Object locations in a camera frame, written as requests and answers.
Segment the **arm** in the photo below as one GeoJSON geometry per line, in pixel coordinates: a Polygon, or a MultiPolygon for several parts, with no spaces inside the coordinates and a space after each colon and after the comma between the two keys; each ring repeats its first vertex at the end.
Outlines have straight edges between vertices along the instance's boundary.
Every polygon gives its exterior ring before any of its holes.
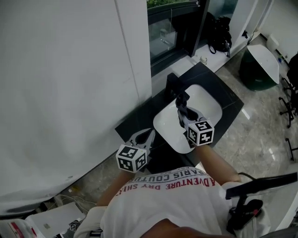
{"type": "Polygon", "coordinates": [[[241,182],[236,170],[208,145],[197,146],[195,153],[206,172],[220,185],[226,182],[241,182]]]}
{"type": "Polygon", "coordinates": [[[112,200],[112,198],[118,193],[118,191],[134,177],[134,173],[121,170],[118,177],[112,182],[112,184],[99,198],[96,206],[107,206],[112,200]]]}

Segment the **window frame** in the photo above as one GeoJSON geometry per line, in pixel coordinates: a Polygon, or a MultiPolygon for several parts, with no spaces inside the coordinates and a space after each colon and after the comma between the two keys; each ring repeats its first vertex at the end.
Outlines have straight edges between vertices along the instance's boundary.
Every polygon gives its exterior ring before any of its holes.
{"type": "Polygon", "coordinates": [[[171,18],[172,21],[179,22],[175,48],[150,59],[152,77],[179,59],[195,55],[209,2],[210,0],[178,2],[147,10],[148,26],[171,18]]]}

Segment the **green trash bin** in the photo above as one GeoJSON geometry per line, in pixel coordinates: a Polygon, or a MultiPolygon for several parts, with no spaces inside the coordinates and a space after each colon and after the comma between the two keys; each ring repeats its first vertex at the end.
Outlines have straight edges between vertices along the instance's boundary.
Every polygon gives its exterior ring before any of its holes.
{"type": "Polygon", "coordinates": [[[248,46],[240,64],[240,79],[253,91],[261,91],[279,84],[279,64],[264,46],[248,46]]]}

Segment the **white wall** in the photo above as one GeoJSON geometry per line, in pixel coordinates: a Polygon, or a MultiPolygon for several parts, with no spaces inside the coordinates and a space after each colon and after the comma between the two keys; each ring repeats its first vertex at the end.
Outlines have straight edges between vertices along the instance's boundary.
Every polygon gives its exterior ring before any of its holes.
{"type": "Polygon", "coordinates": [[[112,0],[0,2],[0,215],[55,195],[123,142],[115,125],[151,96],[123,18],[112,0]]]}
{"type": "Polygon", "coordinates": [[[279,42],[278,50],[287,61],[298,51],[298,1],[275,0],[270,14],[262,27],[262,34],[270,34],[279,42]]]}

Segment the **chair leg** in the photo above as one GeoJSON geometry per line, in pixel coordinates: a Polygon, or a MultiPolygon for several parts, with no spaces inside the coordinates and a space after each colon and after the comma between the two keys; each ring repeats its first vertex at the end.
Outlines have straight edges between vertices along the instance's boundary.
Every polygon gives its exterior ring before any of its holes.
{"type": "Polygon", "coordinates": [[[293,149],[291,147],[289,138],[286,138],[285,141],[288,142],[288,144],[289,144],[289,148],[290,148],[290,152],[291,152],[291,161],[294,161],[293,149]]]}

